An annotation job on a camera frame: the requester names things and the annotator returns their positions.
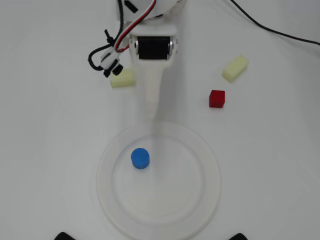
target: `sponge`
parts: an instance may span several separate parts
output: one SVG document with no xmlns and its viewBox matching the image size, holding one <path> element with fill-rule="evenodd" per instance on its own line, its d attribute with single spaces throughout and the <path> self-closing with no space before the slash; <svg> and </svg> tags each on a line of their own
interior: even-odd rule
<svg viewBox="0 0 320 240">
<path fill-rule="evenodd" d="M 116 76 L 111 74 L 110 85 L 112 88 L 122 88 L 136 85 L 136 71 L 133 67 L 124 68 L 122 72 Z"/>
<path fill-rule="evenodd" d="M 225 69 L 222 77 L 232 83 L 248 66 L 249 61 L 242 55 L 237 56 Z"/>
</svg>

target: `blue cap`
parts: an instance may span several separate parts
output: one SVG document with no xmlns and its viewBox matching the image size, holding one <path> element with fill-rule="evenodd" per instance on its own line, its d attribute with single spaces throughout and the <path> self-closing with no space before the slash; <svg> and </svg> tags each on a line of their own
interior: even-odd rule
<svg viewBox="0 0 320 240">
<path fill-rule="evenodd" d="M 144 148 L 137 148 L 132 152 L 131 160 L 136 169 L 145 169 L 150 163 L 149 153 Z"/>
</svg>

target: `wire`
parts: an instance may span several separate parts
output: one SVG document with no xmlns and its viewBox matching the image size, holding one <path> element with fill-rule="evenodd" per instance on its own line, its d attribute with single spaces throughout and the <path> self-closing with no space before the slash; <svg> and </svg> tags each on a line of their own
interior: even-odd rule
<svg viewBox="0 0 320 240">
<path fill-rule="evenodd" d="M 96 71 L 102 71 L 104 70 L 101 66 L 96 66 L 92 60 L 92 57 L 98 53 L 98 52 L 101 52 L 105 49 L 108 49 L 110 47 L 113 47 L 115 45 L 115 42 L 117 41 L 118 37 L 120 36 L 120 34 L 123 32 L 124 30 L 124 6 L 122 5 L 122 0 L 117 0 L 118 1 L 118 7 L 119 7 L 119 15 L 120 15 L 120 27 L 119 27 L 119 31 L 118 31 L 118 34 L 116 36 L 115 39 L 113 39 L 112 37 L 110 37 L 109 33 L 107 30 L 104 31 L 105 35 L 106 35 L 106 39 L 107 39 L 107 42 L 109 43 L 108 45 L 105 45 L 105 46 L 102 46 L 102 47 L 99 47 L 95 50 L 93 50 L 89 56 L 88 56 L 88 62 L 90 64 L 90 66 L 96 70 Z"/>
<path fill-rule="evenodd" d="M 118 7 L 119 7 L 119 15 L 120 15 L 120 28 L 118 31 L 118 34 L 115 37 L 115 41 L 117 41 L 117 39 L 119 38 L 120 34 L 123 32 L 124 30 L 124 6 L 122 5 L 122 0 L 118 0 Z"/>
<path fill-rule="evenodd" d="M 134 29 L 135 26 L 137 26 L 141 21 L 143 21 L 149 15 L 149 13 L 154 9 L 156 3 L 157 3 L 157 0 L 152 0 L 152 2 L 147 7 L 147 9 L 136 20 L 134 20 L 132 23 L 130 23 L 129 26 L 127 26 L 126 29 L 121 33 L 121 35 L 115 41 L 115 44 L 114 44 L 114 49 L 116 52 L 121 53 L 125 49 L 128 49 L 128 47 L 129 47 L 128 45 L 122 49 L 118 49 L 118 48 L 119 48 L 119 45 L 122 42 L 122 40 L 126 37 L 126 35 L 128 35 L 128 33 L 130 33 L 130 31 L 132 29 Z"/>
<path fill-rule="evenodd" d="M 99 48 L 97 48 L 96 50 L 93 50 L 93 51 L 89 54 L 88 62 L 89 62 L 89 64 L 90 64 L 90 66 L 91 66 L 94 70 L 96 70 L 96 71 L 102 71 L 102 70 L 104 70 L 104 69 L 103 69 L 101 66 L 96 66 L 96 65 L 94 64 L 94 62 L 92 61 L 92 57 L 93 57 L 96 53 L 101 52 L 102 50 L 108 49 L 108 48 L 110 48 L 111 46 L 112 46 L 111 44 L 108 44 L 108 45 L 99 47 Z"/>
<path fill-rule="evenodd" d="M 252 22 L 254 22 L 256 25 L 258 25 L 260 28 L 264 29 L 264 30 L 267 30 L 269 32 L 272 32 L 274 34 L 278 34 L 278 35 L 281 35 L 281 36 L 284 36 L 284 37 L 287 37 L 287 38 L 290 38 L 290 39 L 295 39 L 295 40 L 298 40 L 298 41 L 301 41 L 301 42 L 306 42 L 306 43 L 310 43 L 310 44 L 316 44 L 316 45 L 319 45 L 320 46 L 320 42 L 317 42 L 317 41 L 310 41 L 310 40 L 307 40 L 307 39 L 303 39 L 303 38 L 299 38 L 299 37 L 295 37 L 295 36 L 291 36 L 291 35 L 288 35 L 288 34 L 285 34 L 285 33 L 282 33 L 282 32 L 279 32 L 279 31 L 275 31 L 275 30 L 272 30 L 268 27 L 265 27 L 263 25 L 261 25 L 260 23 L 258 23 L 256 20 L 254 20 L 248 13 L 245 12 L 245 10 L 243 10 L 234 0 L 230 0 L 244 15 L 246 15 Z"/>
</svg>

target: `plate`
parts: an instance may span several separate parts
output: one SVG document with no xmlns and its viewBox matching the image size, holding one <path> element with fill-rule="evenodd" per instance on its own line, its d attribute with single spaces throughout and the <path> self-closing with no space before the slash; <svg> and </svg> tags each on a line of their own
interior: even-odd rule
<svg viewBox="0 0 320 240">
<path fill-rule="evenodd" d="M 131 154 L 150 156 L 136 169 Z M 195 132 L 169 122 L 143 122 L 117 136 L 97 171 L 101 206 L 114 226 L 135 240 L 185 240 L 214 216 L 221 176 L 209 146 Z"/>
</svg>

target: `white table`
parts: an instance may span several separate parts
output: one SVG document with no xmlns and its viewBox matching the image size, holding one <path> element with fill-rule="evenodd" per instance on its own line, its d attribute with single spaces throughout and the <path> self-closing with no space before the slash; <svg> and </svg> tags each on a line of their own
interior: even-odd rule
<svg viewBox="0 0 320 240">
<path fill-rule="evenodd" d="M 262 24 L 320 41 L 318 0 L 238 0 Z M 111 89 L 87 56 L 117 31 L 116 2 L 4 0 L 0 6 L 0 239 L 124 240 L 99 206 L 95 177 L 108 143 L 144 118 L 138 88 Z M 318 239 L 320 47 L 268 33 L 227 0 L 190 0 L 179 53 L 164 74 L 157 118 L 213 150 L 217 214 L 195 240 Z M 250 60 L 233 84 L 221 77 Z M 129 56 L 123 56 L 128 64 Z M 225 90 L 223 109 L 209 108 Z"/>
</svg>

